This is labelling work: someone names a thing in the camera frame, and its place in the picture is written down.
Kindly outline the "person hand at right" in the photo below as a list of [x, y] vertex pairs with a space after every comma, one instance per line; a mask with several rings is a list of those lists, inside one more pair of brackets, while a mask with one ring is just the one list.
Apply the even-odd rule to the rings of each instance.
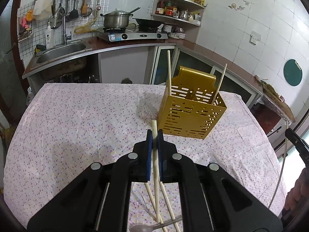
[[285, 199], [285, 210], [294, 210], [301, 197], [308, 197], [308, 169], [304, 168]]

